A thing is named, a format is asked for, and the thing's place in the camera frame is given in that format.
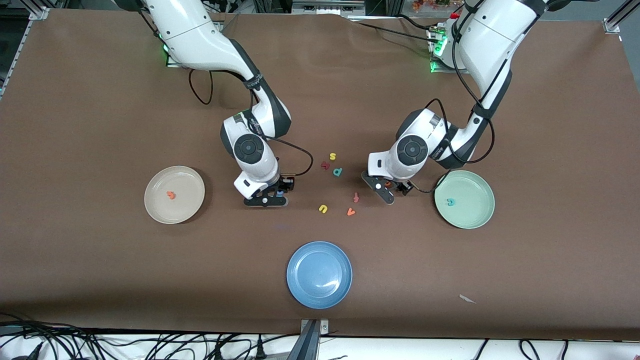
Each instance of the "metal clamp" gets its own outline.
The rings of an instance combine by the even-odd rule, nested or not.
[[[640,6],[640,0],[626,0],[616,11],[602,21],[607,34],[620,33],[619,25]]]

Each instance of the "small paper scrap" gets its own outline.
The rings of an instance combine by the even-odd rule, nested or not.
[[[466,297],[466,296],[464,296],[464,295],[462,295],[462,294],[460,294],[460,298],[461,298],[462,300],[466,301],[466,302],[473,302],[474,304],[477,304],[477,302],[475,302],[475,301],[471,300],[470,298],[468,298],[468,297]]]

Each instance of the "metal frame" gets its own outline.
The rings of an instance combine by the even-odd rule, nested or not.
[[[22,36],[22,39],[20,40],[18,51],[15,52],[15,56],[13,57],[13,61],[11,62],[11,67],[9,68],[9,71],[6,73],[6,79],[4,79],[4,83],[0,88],[0,100],[2,100],[2,96],[4,95],[6,86],[9,84],[9,79],[11,78],[11,74],[13,74],[13,68],[15,68],[15,64],[18,62],[18,56],[20,56],[20,53],[22,52],[22,47],[24,46],[24,42],[27,41],[27,35],[29,35],[29,31],[31,30],[31,25],[33,25],[33,20],[29,20],[29,24],[27,25],[27,28],[24,30],[24,34]]]
[[[629,15],[640,6],[640,0],[626,0],[616,11],[602,21],[602,26],[607,34],[617,34],[618,27]]]
[[[318,348],[320,346],[320,335],[322,331],[322,320],[303,320],[302,332],[293,345],[287,360],[316,360]]]

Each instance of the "white floor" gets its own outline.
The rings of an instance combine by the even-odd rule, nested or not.
[[[180,340],[193,338],[195,335],[185,335]],[[135,336],[105,336],[115,343],[126,343],[136,339],[157,339],[157,335]],[[263,340],[273,337],[263,336]],[[215,340],[216,335],[207,335],[207,339]],[[275,340],[264,344],[267,355],[288,353],[293,347],[296,336]],[[257,336],[239,336],[235,339],[249,339],[256,344]],[[18,356],[28,355],[42,340],[23,340],[18,338],[7,346],[0,348],[0,360],[10,360]],[[562,341],[532,341],[541,360],[559,360],[564,343]],[[438,340],[438,339],[381,339],[381,338],[323,338],[321,339],[318,360],[335,360],[344,357],[345,360],[373,360],[373,359],[423,359],[423,360],[471,360],[474,359],[483,340]],[[105,349],[119,359],[143,360],[155,341],[137,343],[127,347],[112,347],[104,345]],[[170,344],[155,356],[164,359],[180,344]],[[222,349],[223,358],[233,360],[248,348],[248,342],[228,343]],[[207,352],[204,344],[189,346],[195,351],[195,359],[203,359]],[[525,346],[529,357],[535,359],[533,352]],[[68,359],[60,349],[60,360]],[[89,351],[83,349],[85,358],[91,359]],[[620,343],[611,341],[571,341],[566,353],[566,360],[634,360],[640,354],[640,343]],[[47,342],[42,347],[39,360],[53,360],[53,352]],[[182,351],[171,359],[194,359],[194,353]],[[526,358],[520,353],[518,340],[490,340],[485,347],[481,360],[519,360]]]

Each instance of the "green plate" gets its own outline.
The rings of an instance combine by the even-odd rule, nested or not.
[[[442,181],[433,198],[446,221],[462,229],[485,225],[495,209],[493,191],[486,181],[472,172],[456,170]]]

